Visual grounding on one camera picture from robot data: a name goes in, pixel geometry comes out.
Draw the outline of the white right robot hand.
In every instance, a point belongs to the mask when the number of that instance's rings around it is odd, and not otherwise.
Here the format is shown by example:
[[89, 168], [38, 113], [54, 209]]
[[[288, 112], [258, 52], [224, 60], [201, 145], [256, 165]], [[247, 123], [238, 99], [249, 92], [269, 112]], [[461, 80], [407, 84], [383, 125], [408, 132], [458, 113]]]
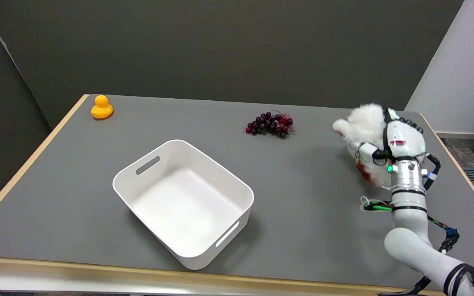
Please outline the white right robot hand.
[[374, 143], [361, 142], [357, 158], [378, 166], [403, 160], [423, 163], [427, 154], [423, 128], [410, 119], [400, 117], [390, 108], [385, 109], [383, 115], [383, 148], [378, 148]]

